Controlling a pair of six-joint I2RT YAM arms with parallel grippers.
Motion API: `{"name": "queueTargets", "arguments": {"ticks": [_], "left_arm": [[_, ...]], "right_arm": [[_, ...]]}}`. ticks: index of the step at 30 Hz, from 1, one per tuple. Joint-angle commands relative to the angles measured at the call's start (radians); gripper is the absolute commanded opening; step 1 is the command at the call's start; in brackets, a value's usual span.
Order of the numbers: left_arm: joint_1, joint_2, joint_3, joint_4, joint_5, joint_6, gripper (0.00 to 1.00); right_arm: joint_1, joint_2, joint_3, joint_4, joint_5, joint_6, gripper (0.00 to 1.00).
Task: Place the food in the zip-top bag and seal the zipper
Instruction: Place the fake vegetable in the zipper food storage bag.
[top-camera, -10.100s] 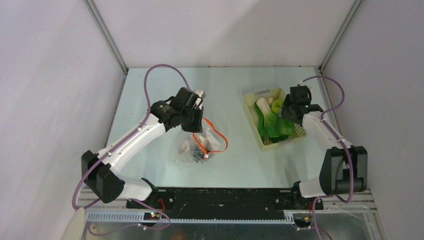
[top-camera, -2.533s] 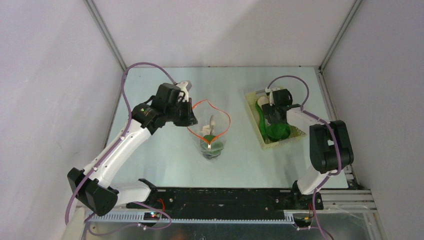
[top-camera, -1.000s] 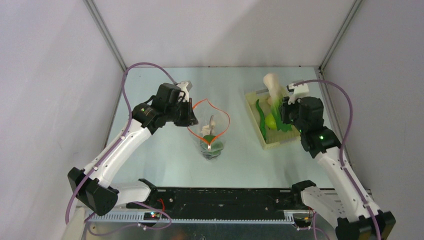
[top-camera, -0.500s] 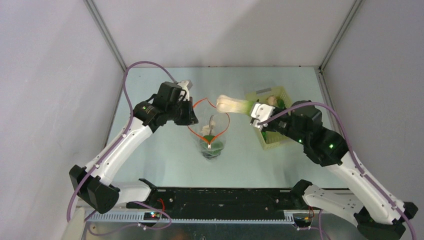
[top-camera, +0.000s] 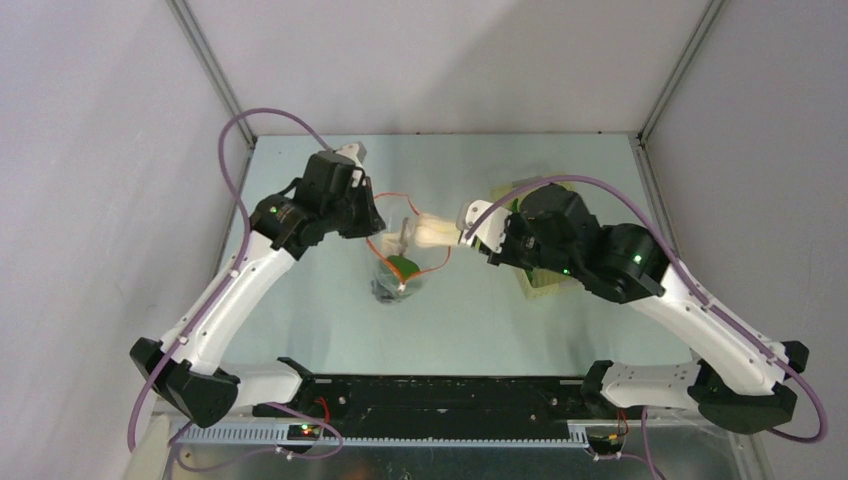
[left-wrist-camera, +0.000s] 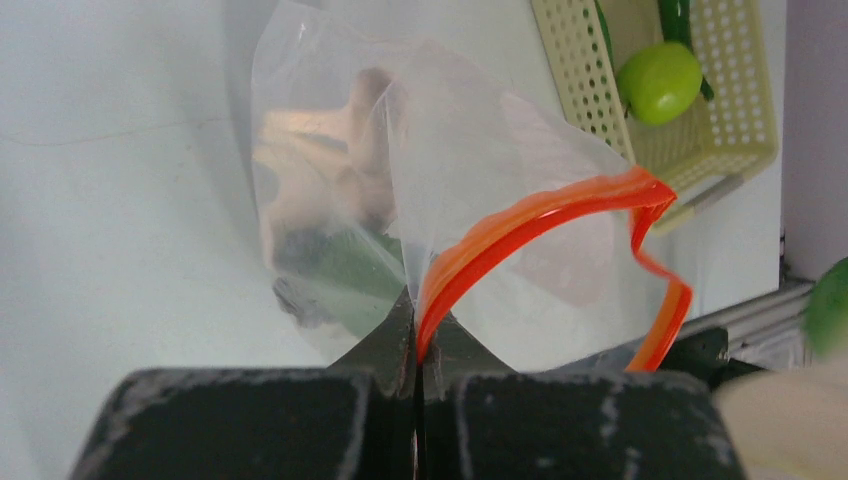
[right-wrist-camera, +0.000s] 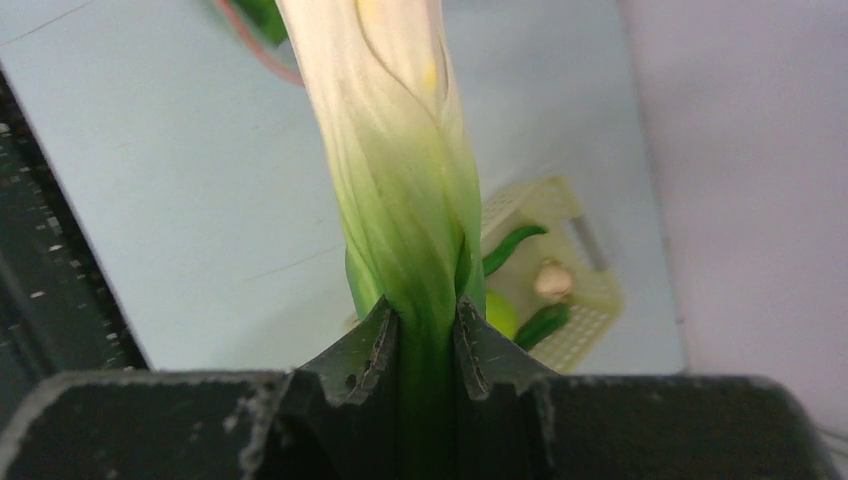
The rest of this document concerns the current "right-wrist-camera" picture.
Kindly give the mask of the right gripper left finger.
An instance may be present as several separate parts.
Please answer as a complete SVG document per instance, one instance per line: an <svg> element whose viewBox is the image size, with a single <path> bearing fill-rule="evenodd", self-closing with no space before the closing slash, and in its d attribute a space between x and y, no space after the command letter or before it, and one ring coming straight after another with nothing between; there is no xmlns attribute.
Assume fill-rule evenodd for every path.
<svg viewBox="0 0 848 480"><path fill-rule="evenodd" d="M289 371L66 372L1 437L5 479L392 479L398 319Z"/></svg>

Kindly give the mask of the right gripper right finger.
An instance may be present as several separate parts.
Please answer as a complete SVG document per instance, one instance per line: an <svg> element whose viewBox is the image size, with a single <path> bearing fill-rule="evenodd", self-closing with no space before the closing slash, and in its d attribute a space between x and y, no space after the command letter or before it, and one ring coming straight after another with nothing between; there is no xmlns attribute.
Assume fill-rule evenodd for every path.
<svg viewBox="0 0 848 480"><path fill-rule="evenodd" d="M561 375L469 300L453 326L462 479L835 479L799 401L759 376Z"/></svg>

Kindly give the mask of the green bok choy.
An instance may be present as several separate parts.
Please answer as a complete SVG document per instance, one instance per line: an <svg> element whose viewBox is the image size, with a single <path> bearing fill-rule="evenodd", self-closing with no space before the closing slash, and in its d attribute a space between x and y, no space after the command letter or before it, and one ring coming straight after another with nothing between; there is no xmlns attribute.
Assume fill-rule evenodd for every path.
<svg viewBox="0 0 848 480"><path fill-rule="evenodd" d="M484 305L477 166L438 1L281 1L357 310L399 316L398 475L457 475L452 329Z"/></svg>

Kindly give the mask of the clear zip top bag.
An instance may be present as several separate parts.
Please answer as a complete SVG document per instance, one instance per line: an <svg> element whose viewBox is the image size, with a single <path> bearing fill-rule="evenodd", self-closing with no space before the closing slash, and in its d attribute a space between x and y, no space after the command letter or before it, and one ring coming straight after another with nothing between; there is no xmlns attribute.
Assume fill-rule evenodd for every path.
<svg viewBox="0 0 848 480"><path fill-rule="evenodd" d="M215 0L211 6L242 45L270 72L298 87L304 82L275 1Z"/></svg>

